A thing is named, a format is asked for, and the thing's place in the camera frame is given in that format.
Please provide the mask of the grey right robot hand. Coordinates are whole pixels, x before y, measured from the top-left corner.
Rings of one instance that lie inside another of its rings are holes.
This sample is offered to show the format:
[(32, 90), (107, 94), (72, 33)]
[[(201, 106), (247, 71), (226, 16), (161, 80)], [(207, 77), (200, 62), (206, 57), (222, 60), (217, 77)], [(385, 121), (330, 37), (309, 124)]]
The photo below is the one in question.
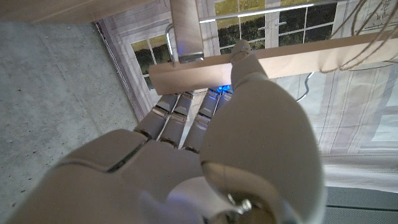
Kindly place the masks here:
[(306, 113), (245, 40), (231, 64), (230, 99), (203, 104), (182, 148), (190, 95), (165, 95), (133, 131), (64, 157), (9, 223), (321, 223), (326, 188)]

